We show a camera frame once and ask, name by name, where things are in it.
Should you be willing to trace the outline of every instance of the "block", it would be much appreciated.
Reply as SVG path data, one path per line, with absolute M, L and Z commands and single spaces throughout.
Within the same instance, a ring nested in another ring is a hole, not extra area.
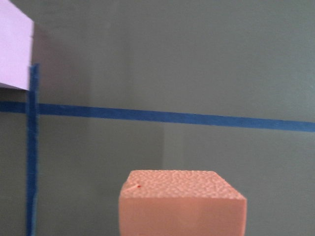
M 29 89 L 33 21 L 8 0 L 0 0 L 0 87 Z
M 243 236 L 246 211 L 212 171 L 132 171 L 119 196 L 121 236 Z

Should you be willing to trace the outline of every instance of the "orange block's top face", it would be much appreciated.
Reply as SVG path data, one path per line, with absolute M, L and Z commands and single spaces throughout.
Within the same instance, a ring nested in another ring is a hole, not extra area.
M 213 198 L 245 197 L 212 171 L 132 171 L 120 198 Z

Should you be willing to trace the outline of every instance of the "orange block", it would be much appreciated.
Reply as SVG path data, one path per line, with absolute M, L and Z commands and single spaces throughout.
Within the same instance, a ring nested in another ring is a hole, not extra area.
M 121 236 L 243 236 L 247 200 L 212 171 L 132 171 L 119 196 Z

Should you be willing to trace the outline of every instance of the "gray surface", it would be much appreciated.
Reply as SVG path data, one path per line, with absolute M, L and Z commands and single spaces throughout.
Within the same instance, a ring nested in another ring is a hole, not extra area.
M 313 1 L 15 0 L 40 102 L 315 121 Z M 0 89 L 0 100 L 25 92 Z M 0 235 L 25 232 L 25 116 L 0 114 Z M 37 235 L 118 233 L 132 169 L 214 170 L 247 236 L 315 235 L 313 133 L 41 116 Z

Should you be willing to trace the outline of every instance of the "blue tape strip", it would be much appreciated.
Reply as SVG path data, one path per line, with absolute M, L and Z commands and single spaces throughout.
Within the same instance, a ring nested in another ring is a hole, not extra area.
M 30 90 L 26 103 L 27 114 L 27 205 L 26 205 L 26 235 L 34 236 L 36 229 L 37 203 L 37 135 L 38 135 L 38 64 L 31 67 Z
M 19 108 L 19 107 L 22 107 L 21 104 L 23 103 L 18 103 L 18 102 L 4 102 L 4 103 L 5 103 L 4 105 L 1 105 L 1 102 L 0 102 L 0 111 L 3 111 L 3 112 L 11 112 L 11 111 L 22 112 L 23 111 L 23 109 Z M 241 127 L 241 128 L 315 132 L 314 122 L 279 120 L 279 119 L 225 117 L 225 116 L 199 115 L 199 114 L 188 114 L 188 113 L 155 112 L 155 111 L 82 107 L 82 106 L 68 106 L 68 105 L 54 105 L 54 104 L 39 104 L 39 113 L 41 115 L 56 115 L 56 116 L 70 116 L 70 117 L 126 119 L 126 120 L 142 120 L 142 121 L 156 121 L 156 122 L 169 122 L 169 123 L 230 126 L 230 127 Z

